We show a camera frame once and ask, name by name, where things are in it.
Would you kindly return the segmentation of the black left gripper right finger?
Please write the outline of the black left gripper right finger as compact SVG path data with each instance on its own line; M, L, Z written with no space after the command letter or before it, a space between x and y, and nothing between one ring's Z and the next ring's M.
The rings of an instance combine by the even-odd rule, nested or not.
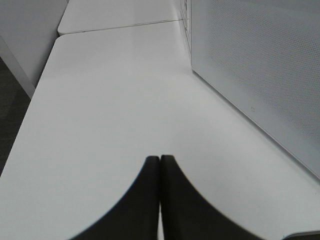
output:
M186 178L172 155L160 159L160 205L166 240L251 240L210 205Z

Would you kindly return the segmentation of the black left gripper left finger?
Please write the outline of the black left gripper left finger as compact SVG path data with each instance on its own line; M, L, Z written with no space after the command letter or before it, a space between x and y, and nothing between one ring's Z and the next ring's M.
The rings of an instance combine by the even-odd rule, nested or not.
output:
M160 205L160 159L148 156L115 206L74 240L156 240Z

